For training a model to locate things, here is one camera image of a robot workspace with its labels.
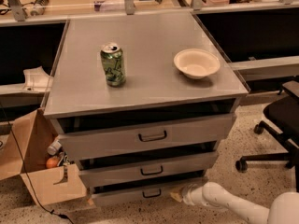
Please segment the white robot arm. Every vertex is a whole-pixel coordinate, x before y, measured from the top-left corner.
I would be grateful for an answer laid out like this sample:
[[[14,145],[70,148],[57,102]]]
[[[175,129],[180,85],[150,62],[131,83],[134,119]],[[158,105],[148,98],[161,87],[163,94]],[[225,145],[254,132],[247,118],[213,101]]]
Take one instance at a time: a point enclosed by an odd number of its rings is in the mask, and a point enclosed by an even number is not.
[[[215,182],[190,184],[174,188],[170,196],[179,203],[202,205],[210,209],[226,209],[248,224],[299,224],[299,193],[285,192],[276,197],[269,208],[237,197]]]

